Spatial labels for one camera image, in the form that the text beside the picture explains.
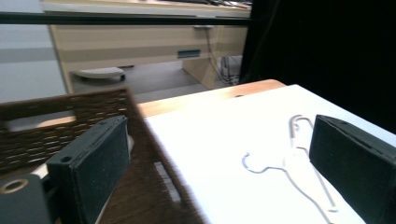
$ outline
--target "cable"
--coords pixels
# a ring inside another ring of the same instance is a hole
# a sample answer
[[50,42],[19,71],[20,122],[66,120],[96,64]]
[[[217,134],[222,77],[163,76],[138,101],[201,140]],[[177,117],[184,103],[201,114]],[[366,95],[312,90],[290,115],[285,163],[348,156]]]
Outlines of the cable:
[[[209,38],[209,31],[208,29],[205,29],[205,34],[206,34],[206,43],[207,43],[207,49],[209,51],[209,63],[212,66],[212,68],[215,70],[216,75],[219,77],[219,80],[221,83],[226,84],[226,85],[237,85],[239,82],[239,76],[238,75],[231,75],[230,71],[230,61],[229,57],[222,57],[220,61],[220,69],[218,65],[216,64],[216,57],[213,54],[212,47],[210,45],[210,38]],[[224,74],[224,67],[227,69],[227,74]]]

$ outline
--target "desk drawer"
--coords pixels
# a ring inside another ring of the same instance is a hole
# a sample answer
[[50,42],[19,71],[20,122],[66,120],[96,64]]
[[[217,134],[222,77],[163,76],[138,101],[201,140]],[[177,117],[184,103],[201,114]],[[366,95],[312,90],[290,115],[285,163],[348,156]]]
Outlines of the desk drawer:
[[[192,26],[52,26],[54,41],[70,71],[179,60],[181,50],[199,50],[208,57],[206,30]],[[215,48],[219,27],[208,30]]]

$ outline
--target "round object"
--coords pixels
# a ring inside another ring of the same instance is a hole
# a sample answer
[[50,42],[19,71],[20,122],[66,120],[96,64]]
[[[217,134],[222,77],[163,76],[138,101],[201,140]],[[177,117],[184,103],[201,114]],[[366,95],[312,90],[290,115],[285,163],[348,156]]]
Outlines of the round object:
[[118,67],[80,70],[80,71],[75,71],[73,73],[80,77],[89,77],[89,78],[109,78],[109,77],[125,76],[125,72]]

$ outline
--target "white tabletop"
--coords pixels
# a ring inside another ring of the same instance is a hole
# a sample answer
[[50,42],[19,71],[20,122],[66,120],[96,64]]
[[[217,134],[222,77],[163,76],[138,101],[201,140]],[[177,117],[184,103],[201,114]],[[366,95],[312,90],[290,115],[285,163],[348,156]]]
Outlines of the white tabletop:
[[[328,211],[331,202],[309,159],[291,148],[290,118],[315,121],[316,114],[343,119],[396,146],[396,135],[296,85],[146,121],[208,223],[364,223],[325,180],[338,209]],[[301,125],[296,144],[309,148],[311,133]],[[286,172],[253,174],[242,164],[247,153],[250,169]]]

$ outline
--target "desk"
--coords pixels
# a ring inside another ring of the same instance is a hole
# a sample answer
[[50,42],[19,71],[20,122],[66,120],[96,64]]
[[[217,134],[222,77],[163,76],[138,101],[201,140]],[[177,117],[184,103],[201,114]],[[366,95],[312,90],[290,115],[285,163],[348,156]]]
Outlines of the desk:
[[[281,87],[285,87],[285,84],[277,80],[267,79],[263,81],[227,87],[213,91],[198,92],[195,94],[188,94],[158,101],[142,103],[137,106],[140,110],[140,114],[142,115],[142,117],[148,118],[151,116],[160,115],[183,108],[210,106],[218,103],[221,100],[230,99],[242,95],[248,95],[260,91],[274,90]],[[46,127],[58,123],[67,123],[73,120],[73,117],[52,119],[39,123],[37,127]]]
[[[199,4],[166,3],[155,0],[43,0],[46,12],[117,13],[247,18],[249,9]],[[77,70],[181,60],[183,68],[208,89],[215,88],[216,73],[208,58],[241,55],[246,27],[215,26],[71,26],[50,27],[64,83],[73,92],[69,73]],[[180,52],[192,50],[190,57]]]
[[[316,114],[342,119],[396,146],[396,135],[297,85],[146,122],[207,223],[364,223],[325,181],[337,207],[330,210],[306,154],[297,150],[309,148],[310,126],[299,123],[300,137],[290,143],[290,118],[299,114],[313,121]],[[249,172],[243,163],[247,157],[249,169],[264,172]]]

